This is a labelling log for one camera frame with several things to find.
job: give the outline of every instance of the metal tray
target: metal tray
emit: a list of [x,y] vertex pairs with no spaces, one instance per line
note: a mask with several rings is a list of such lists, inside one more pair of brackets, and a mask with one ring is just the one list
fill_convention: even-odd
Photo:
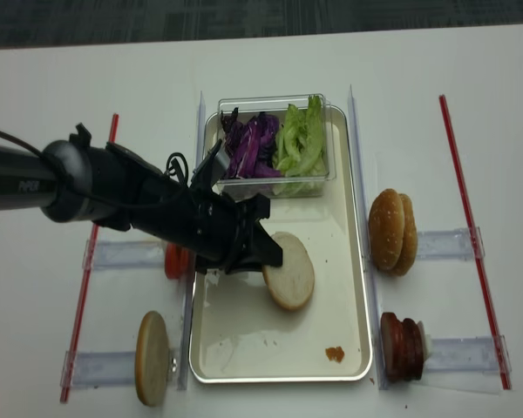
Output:
[[[372,363],[370,321],[350,170],[347,121],[332,107],[336,177],[323,196],[276,199],[269,233],[287,231],[306,246],[316,288],[299,312],[280,309],[260,273],[197,274],[190,367],[204,383],[356,381]],[[217,129],[206,124],[205,138]],[[341,347],[341,363],[325,349]]]

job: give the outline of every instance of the red straw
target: red straw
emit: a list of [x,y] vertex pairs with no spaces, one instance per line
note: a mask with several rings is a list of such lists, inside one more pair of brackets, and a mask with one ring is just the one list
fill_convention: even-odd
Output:
[[[114,142],[116,140],[116,131],[119,127],[119,115],[114,113],[112,115],[111,133],[108,138],[108,142]],[[89,287],[89,279],[91,278],[92,270],[92,259],[93,253],[95,252],[95,246],[97,245],[98,226],[93,224],[91,229],[91,237],[89,238],[89,246],[87,251],[87,257],[84,263],[84,275],[81,280],[81,287],[79,289],[78,308],[76,309],[76,319],[73,323],[73,330],[71,332],[70,352],[75,353],[78,351],[79,331],[81,330],[81,321],[84,317],[84,306],[85,299],[87,298],[87,288]],[[66,381],[71,381],[71,367],[68,368],[68,376]],[[70,395],[70,387],[62,388],[60,394],[60,402],[68,403],[68,396]]]
[[492,337],[494,338],[496,355],[498,356],[499,376],[502,380],[502,387],[504,388],[504,390],[510,390],[512,388],[512,383],[509,379],[509,367],[506,362],[506,357],[503,355],[501,346],[499,344],[498,322],[496,321],[496,313],[494,312],[494,305],[492,303],[492,297],[490,295],[490,287],[488,286],[488,278],[486,277],[485,263],[483,259],[479,257],[479,243],[478,237],[476,235],[476,225],[474,223],[474,217],[472,216],[471,201],[469,200],[469,195],[467,194],[465,177],[463,177],[463,168],[461,167],[459,152],[457,149],[457,144],[455,142],[455,134],[453,133],[452,118],[450,117],[450,111],[447,108],[447,101],[445,100],[444,95],[439,97],[439,105],[442,108],[445,132],[447,133],[447,141],[450,145],[450,150],[452,152],[453,166],[455,168],[455,174],[457,175],[459,193],[461,194],[461,200],[463,201],[463,209],[465,210],[467,226],[469,227],[469,231],[471,232],[472,249],[475,253],[477,271],[479,272],[480,287],[482,288],[482,296],[485,299],[486,314],[488,315],[490,332],[492,333]]

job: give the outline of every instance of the top bun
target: top bun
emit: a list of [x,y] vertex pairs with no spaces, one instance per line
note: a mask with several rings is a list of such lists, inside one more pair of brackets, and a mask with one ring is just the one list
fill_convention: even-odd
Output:
[[412,267],[417,258],[418,236],[417,226],[415,225],[415,218],[412,214],[411,198],[406,194],[399,194],[403,202],[404,212],[404,232],[403,232],[403,248],[397,264],[388,272],[396,276],[404,276]]
[[403,201],[393,189],[385,189],[372,203],[368,229],[372,260],[379,270],[391,270],[399,260],[404,235]]

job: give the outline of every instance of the red tomato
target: red tomato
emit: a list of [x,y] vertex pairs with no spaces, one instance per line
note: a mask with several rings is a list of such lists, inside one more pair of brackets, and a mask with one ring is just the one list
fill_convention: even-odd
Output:
[[188,269],[189,252],[181,246],[167,243],[165,253],[165,274],[170,280],[178,280]]

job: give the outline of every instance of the plastic container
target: plastic container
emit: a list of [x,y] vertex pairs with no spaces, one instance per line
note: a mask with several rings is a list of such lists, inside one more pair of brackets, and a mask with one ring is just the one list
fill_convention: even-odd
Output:
[[[206,123],[204,155],[211,149],[217,138],[225,138],[221,126],[221,113],[230,115],[238,107],[238,120],[246,124],[261,111],[275,115],[280,124],[285,122],[285,114],[289,104],[299,109],[308,109],[308,98],[313,95],[281,96],[276,98],[237,98],[223,99],[219,102],[219,110]],[[323,195],[323,187],[327,180],[335,177],[335,160],[333,153],[333,129],[331,124],[330,105],[321,94],[322,122],[325,136],[323,162],[326,173],[316,177],[282,177],[274,179],[223,179],[217,182],[219,192],[229,194],[235,200],[247,199],[257,193],[269,198],[300,198]]]

